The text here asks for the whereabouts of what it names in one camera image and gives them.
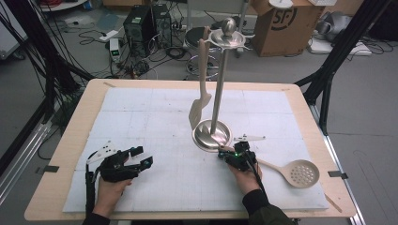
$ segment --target human hand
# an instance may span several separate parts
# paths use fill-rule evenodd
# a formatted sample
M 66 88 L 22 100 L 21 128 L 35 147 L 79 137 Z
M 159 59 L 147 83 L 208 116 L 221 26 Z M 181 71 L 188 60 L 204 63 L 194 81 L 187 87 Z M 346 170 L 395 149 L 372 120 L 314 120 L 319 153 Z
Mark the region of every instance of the human hand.
M 246 195 L 247 193 L 251 192 L 252 190 L 260 189 L 260 186 L 257 183 L 257 180 L 255 179 L 254 172 L 251 170 L 242 172 L 238 170 L 237 168 L 227 164 L 229 167 L 229 170 L 234 174 L 235 178 L 237 179 L 237 186 L 240 188 L 242 191 L 243 195 Z M 260 178 L 263 176 L 263 173 L 261 172 L 260 167 L 258 164 L 254 164 L 255 169 L 258 172 L 258 175 Z
M 94 206 L 93 213 L 108 218 L 114 212 L 125 187 L 131 185 L 131 180 L 112 183 L 104 181 L 101 177 L 99 179 L 97 203 Z

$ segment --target slotted spoon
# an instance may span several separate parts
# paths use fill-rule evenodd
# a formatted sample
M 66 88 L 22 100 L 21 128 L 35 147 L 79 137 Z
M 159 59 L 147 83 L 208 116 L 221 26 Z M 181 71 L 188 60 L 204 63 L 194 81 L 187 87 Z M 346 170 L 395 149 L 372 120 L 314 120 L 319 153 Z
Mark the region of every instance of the slotted spoon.
M 272 165 L 259 158 L 257 161 L 279 172 L 290 185 L 296 188 L 309 188 L 319 180 L 319 170 L 311 161 L 299 159 L 283 167 Z

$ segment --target concrete floor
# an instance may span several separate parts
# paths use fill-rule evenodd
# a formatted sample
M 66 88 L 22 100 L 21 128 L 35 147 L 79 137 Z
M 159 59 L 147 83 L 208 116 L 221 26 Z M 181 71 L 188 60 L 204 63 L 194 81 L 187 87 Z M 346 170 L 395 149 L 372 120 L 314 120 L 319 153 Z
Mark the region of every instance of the concrete floor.
M 83 13 L 98 21 L 105 10 L 83 11 L 77 7 L 56 15 L 62 19 Z M 114 29 L 121 26 L 123 15 L 125 16 L 123 12 L 117 13 L 121 18 Z M 197 19 L 204 24 L 212 23 L 206 15 L 198 16 Z M 249 20 L 247 29 L 253 28 L 255 21 Z M 95 42 L 82 46 L 78 34 L 79 32 L 63 34 L 68 49 L 76 60 L 90 72 L 105 69 L 108 52 L 103 44 Z M 319 69 L 326 57 L 307 51 L 296 57 L 258 57 L 254 51 L 245 52 L 240 58 L 230 55 L 225 81 L 294 83 Z M 183 80 L 187 76 L 185 63 L 175 60 L 155 69 L 156 72 L 148 72 L 148 79 Z M 397 51 L 355 56 L 352 61 L 346 60 L 342 64 L 333 80 L 329 105 L 329 137 L 349 176 L 348 182 L 366 224 L 395 225 L 398 221 L 398 197 L 395 194 L 398 186 L 398 176 L 395 174 L 398 169 L 397 70 Z M 9 58 L 0 61 L 0 71 L 0 143 L 3 146 L 0 154 L 3 155 L 42 101 L 43 93 L 28 60 Z M 57 132 L 42 146 L 41 154 L 50 157 L 59 139 L 60 134 Z M 0 205 L 0 224 L 81 224 L 81 221 L 28 222 L 24 219 L 24 210 L 41 177 L 36 170 L 47 164 L 47 160 L 33 157 Z M 304 218 L 299 224 L 321 223 L 349 224 L 344 218 Z

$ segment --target box label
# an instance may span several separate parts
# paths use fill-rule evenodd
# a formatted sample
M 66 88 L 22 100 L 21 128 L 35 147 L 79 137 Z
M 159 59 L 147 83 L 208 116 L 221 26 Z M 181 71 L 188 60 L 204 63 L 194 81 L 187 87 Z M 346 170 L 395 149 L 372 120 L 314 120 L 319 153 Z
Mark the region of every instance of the box label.
M 286 10 L 277 9 L 272 20 L 271 30 L 281 31 L 289 27 L 295 20 L 297 12 L 298 9 L 296 7 Z

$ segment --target black tape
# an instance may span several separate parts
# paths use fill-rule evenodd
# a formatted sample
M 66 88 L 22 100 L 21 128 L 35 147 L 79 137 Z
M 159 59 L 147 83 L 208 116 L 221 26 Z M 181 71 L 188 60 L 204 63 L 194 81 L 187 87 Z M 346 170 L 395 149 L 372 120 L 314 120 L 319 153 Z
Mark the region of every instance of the black tape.
M 334 171 L 334 172 L 328 172 L 330 177 L 341 177 L 343 180 L 348 179 L 348 175 L 345 172 L 340 172 L 340 171 Z
M 50 172 L 50 173 L 57 173 L 58 172 L 59 167 L 58 166 L 45 166 L 43 169 L 43 172 Z

